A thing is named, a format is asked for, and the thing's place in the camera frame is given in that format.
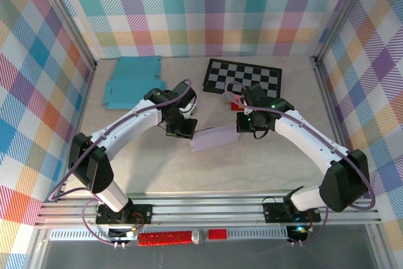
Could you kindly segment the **lilac paper box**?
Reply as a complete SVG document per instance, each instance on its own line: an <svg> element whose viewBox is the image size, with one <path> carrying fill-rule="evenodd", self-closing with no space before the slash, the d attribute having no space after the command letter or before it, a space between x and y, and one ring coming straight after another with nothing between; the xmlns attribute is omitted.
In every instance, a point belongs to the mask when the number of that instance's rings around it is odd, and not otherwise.
<svg viewBox="0 0 403 269"><path fill-rule="evenodd" d="M235 143L239 140L239 133L236 125L233 123L212 127L209 129L198 130L190 140L192 152L200 152L207 149Z"/></svg>

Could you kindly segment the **teal paper box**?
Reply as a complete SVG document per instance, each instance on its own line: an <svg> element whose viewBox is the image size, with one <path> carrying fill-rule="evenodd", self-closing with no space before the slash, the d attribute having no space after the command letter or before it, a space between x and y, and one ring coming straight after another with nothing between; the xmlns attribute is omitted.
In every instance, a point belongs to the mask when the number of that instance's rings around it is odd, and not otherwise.
<svg viewBox="0 0 403 269"><path fill-rule="evenodd" d="M166 89L160 75L160 56L120 57L105 84L102 104L109 110L130 110L150 90Z"/></svg>

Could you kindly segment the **black grey checkerboard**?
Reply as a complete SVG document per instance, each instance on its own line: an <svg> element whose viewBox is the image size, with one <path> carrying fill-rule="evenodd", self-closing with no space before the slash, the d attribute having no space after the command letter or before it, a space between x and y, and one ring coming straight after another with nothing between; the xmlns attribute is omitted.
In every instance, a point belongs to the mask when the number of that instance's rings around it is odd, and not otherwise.
<svg viewBox="0 0 403 269"><path fill-rule="evenodd" d="M228 82L236 81L245 87L259 84L267 96L279 98L281 80L282 70L275 67L210 59L203 82L203 91L222 94Z"/></svg>

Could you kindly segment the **silver foil ball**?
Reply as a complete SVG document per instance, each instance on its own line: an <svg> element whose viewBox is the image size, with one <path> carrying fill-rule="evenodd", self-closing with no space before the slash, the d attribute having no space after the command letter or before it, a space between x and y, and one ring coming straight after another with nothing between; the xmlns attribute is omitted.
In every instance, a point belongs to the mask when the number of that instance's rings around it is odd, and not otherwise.
<svg viewBox="0 0 403 269"><path fill-rule="evenodd" d="M207 239L207 233L203 229L196 229L191 232L191 242L193 244L203 244Z"/></svg>

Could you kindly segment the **short red glitter patch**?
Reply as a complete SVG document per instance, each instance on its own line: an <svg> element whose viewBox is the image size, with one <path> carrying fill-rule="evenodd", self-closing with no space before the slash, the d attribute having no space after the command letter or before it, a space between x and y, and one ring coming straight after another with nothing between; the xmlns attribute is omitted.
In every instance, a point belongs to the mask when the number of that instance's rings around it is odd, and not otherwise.
<svg viewBox="0 0 403 269"><path fill-rule="evenodd" d="M209 229L207 235L209 240L226 240L227 229Z"/></svg>

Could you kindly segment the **long red glitter strip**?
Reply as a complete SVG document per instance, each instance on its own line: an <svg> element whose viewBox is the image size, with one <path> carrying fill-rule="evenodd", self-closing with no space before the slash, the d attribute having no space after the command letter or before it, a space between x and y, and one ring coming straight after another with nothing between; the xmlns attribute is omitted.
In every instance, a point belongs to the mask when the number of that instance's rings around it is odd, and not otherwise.
<svg viewBox="0 0 403 269"><path fill-rule="evenodd" d="M137 237L139 246L165 246L174 244L191 244L191 231L168 231L141 233Z"/></svg>

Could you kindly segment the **black board white connector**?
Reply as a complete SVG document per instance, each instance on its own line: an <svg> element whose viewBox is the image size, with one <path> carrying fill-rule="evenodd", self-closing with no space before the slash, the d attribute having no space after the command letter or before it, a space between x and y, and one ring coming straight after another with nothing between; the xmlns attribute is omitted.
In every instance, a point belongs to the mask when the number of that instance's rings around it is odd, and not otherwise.
<svg viewBox="0 0 403 269"><path fill-rule="evenodd" d="M131 227L128 229L109 229L108 238L135 238L139 233L139 229L136 227Z"/></svg>

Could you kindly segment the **black board green light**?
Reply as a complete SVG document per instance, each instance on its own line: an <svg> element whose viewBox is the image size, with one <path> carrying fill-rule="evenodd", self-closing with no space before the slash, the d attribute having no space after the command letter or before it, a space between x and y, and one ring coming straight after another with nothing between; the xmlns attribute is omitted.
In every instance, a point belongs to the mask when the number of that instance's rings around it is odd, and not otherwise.
<svg viewBox="0 0 403 269"><path fill-rule="evenodd" d="M287 241L290 243L299 243L307 240L309 231L304 226L287 226Z"/></svg>

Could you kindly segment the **aluminium side rail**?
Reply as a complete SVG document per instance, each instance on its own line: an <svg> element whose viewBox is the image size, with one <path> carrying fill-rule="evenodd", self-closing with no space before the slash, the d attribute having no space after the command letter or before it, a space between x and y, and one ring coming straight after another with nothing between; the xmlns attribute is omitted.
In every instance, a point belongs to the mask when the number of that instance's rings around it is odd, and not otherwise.
<svg viewBox="0 0 403 269"><path fill-rule="evenodd" d="M85 116L86 106L87 106L87 103L88 103L89 95L91 93L91 87L93 85L95 73L96 73L96 71L97 71L97 69L99 67L99 62L100 61L96 62L95 67L93 68L93 70L91 71L91 73L89 75L88 86L87 86L87 89L86 89L86 92L84 94L84 98L83 98L83 101L82 101L82 104L81 104L81 107L80 107L80 110L79 110L79 116L78 116L78 119L77 119L77 125L76 125L76 127L74 129L74 133L72 135L72 138L81 131L82 122L83 122L84 116ZM67 181L65 181L65 182L63 182L63 184L61 184L61 186L57 190L57 195L65 192L64 189L65 189L66 184L67 184Z"/></svg>
<svg viewBox="0 0 403 269"><path fill-rule="evenodd" d="M341 132L336 127L336 116L332 112L334 108L325 88L325 82L321 77L319 66L314 59L311 60L311 63L334 134L333 139L326 135L319 139L319 143L324 144L321 151L325 153L325 159L330 161L329 167L324 172L324 179L319 186L319 197L323 199L325 205L336 212L340 212L359 197L359 190L362 187L355 182L359 176L351 167L350 162L360 163L364 156L362 152L350 151L344 146Z"/></svg>

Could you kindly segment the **aluminium rail beam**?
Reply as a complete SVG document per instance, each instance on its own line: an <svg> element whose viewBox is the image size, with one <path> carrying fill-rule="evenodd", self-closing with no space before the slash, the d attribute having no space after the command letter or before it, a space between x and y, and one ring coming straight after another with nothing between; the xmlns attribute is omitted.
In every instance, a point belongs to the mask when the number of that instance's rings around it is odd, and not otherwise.
<svg viewBox="0 0 403 269"><path fill-rule="evenodd" d="M152 227L264 226L262 202L280 202L284 191L179 192L133 194L137 204L152 205ZM85 195L44 203L35 227L81 227Z"/></svg>

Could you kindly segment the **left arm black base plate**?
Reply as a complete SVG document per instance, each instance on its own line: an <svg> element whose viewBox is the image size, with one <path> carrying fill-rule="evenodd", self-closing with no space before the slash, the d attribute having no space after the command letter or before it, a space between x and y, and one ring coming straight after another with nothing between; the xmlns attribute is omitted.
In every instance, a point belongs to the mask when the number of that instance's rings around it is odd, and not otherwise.
<svg viewBox="0 0 403 269"><path fill-rule="evenodd" d="M96 208L97 224L150 224L152 219L151 204L137 204L124 207L119 212L114 212L107 205L101 204Z"/></svg>

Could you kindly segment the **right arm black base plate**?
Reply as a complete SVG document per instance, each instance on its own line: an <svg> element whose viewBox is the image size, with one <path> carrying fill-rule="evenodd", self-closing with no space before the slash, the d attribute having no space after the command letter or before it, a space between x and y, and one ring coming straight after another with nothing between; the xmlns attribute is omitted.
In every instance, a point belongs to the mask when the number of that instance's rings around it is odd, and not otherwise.
<svg viewBox="0 0 403 269"><path fill-rule="evenodd" d="M299 211L288 203L264 203L265 223L311 223L320 222L319 209Z"/></svg>

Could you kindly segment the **aluminium corner post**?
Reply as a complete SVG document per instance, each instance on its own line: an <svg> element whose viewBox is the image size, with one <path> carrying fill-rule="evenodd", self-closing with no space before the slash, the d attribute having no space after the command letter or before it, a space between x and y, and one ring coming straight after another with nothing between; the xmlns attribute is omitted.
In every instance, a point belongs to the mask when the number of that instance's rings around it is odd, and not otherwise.
<svg viewBox="0 0 403 269"><path fill-rule="evenodd" d="M69 35L71 36L73 42L76 44L80 54L84 57L84 61L88 66L92 68L93 71L96 70L97 60L90 51L84 37L79 31L79 27L76 25L72 15L70 14L64 0L49 0L53 9L60 18L62 24L66 27Z"/></svg>
<svg viewBox="0 0 403 269"><path fill-rule="evenodd" d="M318 64L326 56L356 2L357 0L329 0L325 5L324 15L314 31L314 41L307 51L313 62Z"/></svg>

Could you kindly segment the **aluminium frame strut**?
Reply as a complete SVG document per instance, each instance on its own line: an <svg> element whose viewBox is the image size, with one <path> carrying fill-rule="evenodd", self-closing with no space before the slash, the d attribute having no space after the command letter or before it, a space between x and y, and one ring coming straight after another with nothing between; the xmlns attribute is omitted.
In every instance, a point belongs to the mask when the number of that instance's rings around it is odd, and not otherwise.
<svg viewBox="0 0 403 269"><path fill-rule="evenodd" d="M379 226L366 224L365 227L378 269L392 269L389 251Z"/></svg>
<svg viewBox="0 0 403 269"><path fill-rule="evenodd" d="M23 269L41 269L50 234L50 228L34 228Z"/></svg>

